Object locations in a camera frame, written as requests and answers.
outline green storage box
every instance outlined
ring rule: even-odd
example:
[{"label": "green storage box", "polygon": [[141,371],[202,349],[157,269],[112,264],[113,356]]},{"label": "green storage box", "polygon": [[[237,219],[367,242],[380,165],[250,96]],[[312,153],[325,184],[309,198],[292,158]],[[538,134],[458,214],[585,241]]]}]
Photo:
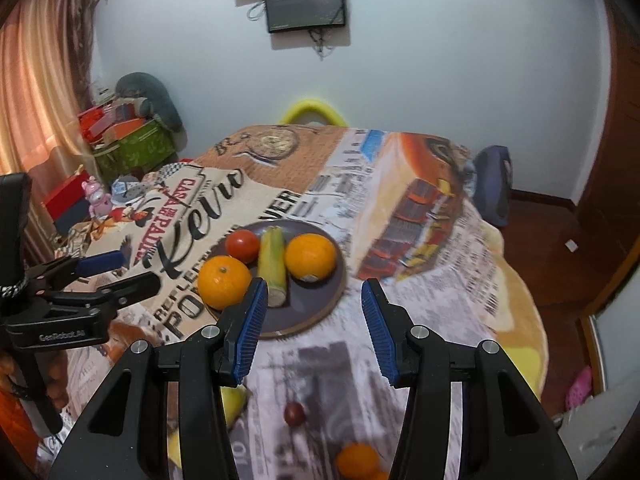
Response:
[{"label": "green storage box", "polygon": [[173,153],[171,133],[158,121],[151,120],[128,136],[97,150],[94,156],[102,178],[110,184],[137,166],[147,173]]}]

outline pink slipper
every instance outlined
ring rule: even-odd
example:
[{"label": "pink slipper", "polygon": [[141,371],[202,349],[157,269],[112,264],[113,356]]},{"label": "pink slipper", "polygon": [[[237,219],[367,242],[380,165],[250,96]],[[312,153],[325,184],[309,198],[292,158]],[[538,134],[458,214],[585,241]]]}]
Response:
[{"label": "pink slipper", "polygon": [[567,411],[577,408],[587,400],[587,397],[591,394],[592,384],[591,367],[587,366],[580,372],[566,394],[564,406]]}]

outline yellow arch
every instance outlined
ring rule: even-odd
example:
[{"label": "yellow arch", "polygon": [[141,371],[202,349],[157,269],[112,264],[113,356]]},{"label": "yellow arch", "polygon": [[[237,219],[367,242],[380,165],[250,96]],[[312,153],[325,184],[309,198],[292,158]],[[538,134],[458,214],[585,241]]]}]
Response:
[{"label": "yellow arch", "polygon": [[280,124],[293,124],[300,115],[306,112],[314,112],[324,117],[329,124],[333,126],[348,126],[342,117],[331,108],[327,103],[323,103],[318,99],[304,99],[294,104],[284,117],[281,118]]}]

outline round plate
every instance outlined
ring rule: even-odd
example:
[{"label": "round plate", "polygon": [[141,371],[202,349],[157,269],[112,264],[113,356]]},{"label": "round plate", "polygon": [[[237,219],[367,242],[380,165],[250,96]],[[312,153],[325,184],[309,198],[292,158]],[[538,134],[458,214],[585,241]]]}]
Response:
[{"label": "round plate", "polygon": [[[270,339],[297,334],[311,328],[327,316],[338,303],[347,285],[347,267],[338,244],[322,229],[298,220],[271,220],[256,222],[242,229],[255,233],[258,237],[270,226],[282,228],[285,244],[293,238],[306,233],[315,233],[331,240],[338,253],[334,272],[319,283],[303,283],[287,277],[287,300],[283,306],[268,308],[262,325],[260,339]],[[211,252],[211,256],[226,254],[225,239]],[[248,265],[252,276],[258,274],[257,260]],[[207,307],[213,317],[218,319],[220,312]]]}]

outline pink bear toy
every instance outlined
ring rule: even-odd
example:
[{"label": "pink bear toy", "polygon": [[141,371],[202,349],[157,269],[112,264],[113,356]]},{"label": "pink bear toy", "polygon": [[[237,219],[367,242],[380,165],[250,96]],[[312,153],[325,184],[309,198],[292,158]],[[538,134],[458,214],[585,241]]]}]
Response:
[{"label": "pink bear toy", "polygon": [[89,215],[91,218],[107,216],[113,209],[111,195],[104,192],[104,187],[95,177],[89,177],[87,182],[82,183],[84,197],[89,201]]}]

